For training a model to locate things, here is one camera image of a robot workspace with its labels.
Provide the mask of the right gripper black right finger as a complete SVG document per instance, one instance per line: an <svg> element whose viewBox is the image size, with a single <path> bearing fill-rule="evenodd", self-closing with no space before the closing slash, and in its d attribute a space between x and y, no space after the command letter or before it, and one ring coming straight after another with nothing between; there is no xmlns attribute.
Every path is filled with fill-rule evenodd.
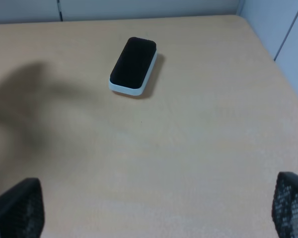
<svg viewBox="0 0 298 238"><path fill-rule="evenodd" d="M298 175L279 172L272 202L272 220L280 238L298 238Z"/></svg>

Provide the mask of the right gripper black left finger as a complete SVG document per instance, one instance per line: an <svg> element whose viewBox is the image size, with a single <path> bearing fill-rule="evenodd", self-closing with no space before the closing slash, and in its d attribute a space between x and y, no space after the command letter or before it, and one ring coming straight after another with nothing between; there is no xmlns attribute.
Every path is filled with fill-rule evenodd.
<svg viewBox="0 0 298 238"><path fill-rule="evenodd" d="M39 238L44 228L40 180L26 178L0 195L0 238Z"/></svg>

